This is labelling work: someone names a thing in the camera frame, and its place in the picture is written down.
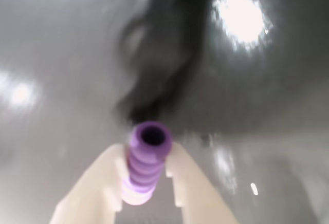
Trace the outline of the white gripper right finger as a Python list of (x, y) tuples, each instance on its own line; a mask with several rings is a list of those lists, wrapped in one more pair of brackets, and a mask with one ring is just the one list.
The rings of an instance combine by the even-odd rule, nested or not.
[(166, 176), (172, 178), (174, 201), (183, 223), (238, 223), (207, 176), (178, 143), (166, 158)]

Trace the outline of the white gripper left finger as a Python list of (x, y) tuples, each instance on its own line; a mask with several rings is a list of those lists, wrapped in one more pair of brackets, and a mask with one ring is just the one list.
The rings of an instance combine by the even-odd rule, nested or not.
[(128, 175), (126, 146), (111, 145), (57, 204), (50, 223), (114, 223), (122, 210), (122, 181)]

